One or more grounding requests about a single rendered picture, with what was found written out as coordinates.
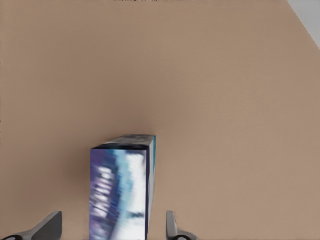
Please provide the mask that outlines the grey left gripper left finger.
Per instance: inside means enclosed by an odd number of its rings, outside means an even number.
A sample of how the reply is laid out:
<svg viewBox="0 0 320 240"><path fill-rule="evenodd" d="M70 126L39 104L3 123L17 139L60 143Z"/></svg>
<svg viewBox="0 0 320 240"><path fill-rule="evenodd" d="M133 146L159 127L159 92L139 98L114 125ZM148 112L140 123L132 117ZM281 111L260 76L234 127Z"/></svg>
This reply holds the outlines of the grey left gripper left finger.
<svg viewBox="0 0 320 240"><path fill-rule="evenodd" d="M60 240L62 211L53 211L33 228L8 235L1 240Z"/></svg>

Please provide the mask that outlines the blue and white printed box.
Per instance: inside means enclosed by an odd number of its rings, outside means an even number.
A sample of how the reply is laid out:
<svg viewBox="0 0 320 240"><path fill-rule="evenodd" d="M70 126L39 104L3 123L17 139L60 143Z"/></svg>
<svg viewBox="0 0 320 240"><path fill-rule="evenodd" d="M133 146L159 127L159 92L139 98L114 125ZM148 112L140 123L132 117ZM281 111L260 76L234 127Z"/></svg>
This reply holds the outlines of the blue and white printed box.
<svg viewBox="0 0 320 240"><path fill-rule="evenodd" d="M90 149L89 240L146 240L156 136L127 134Z"/></svg>

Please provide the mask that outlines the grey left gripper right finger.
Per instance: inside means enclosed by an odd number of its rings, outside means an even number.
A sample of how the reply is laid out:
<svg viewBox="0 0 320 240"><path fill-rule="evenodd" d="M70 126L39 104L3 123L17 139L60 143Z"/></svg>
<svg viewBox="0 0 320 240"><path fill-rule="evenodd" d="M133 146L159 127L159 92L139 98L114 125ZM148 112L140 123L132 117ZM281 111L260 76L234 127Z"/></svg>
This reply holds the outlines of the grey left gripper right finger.
<svg viewBox="0 0 320 240"><path fill-rule="evenodd" d="M175 213L166 211L166 240L196 240L196 236L177 227Z"/></svg>

